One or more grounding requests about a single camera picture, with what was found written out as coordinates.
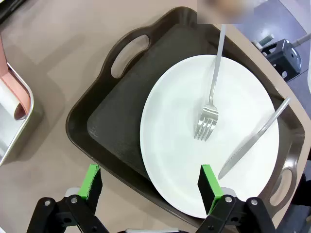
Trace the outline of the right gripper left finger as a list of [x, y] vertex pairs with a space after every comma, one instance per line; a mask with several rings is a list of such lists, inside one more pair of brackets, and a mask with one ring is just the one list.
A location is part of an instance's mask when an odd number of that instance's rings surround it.
[[76, 194], [60, 201], [50, 197], [38, 200], [27, 232], [63, 233], [67, 227], [76, 226], [82, 233], [107, 233], [107, 228], [95, 216], [102, 187], [101, 169], [91, 164]]

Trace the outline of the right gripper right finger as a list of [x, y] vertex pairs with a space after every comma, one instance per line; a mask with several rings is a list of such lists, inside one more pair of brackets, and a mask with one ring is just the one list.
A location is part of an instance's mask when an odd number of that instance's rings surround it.
[[276, 232], [263, 201], [258, 197], [241, 201], [224, 194], [210, 165], [201, 166], [197, 185], [207, 213], [198, 233], [224, 233], [226, 226], [239, 233]]

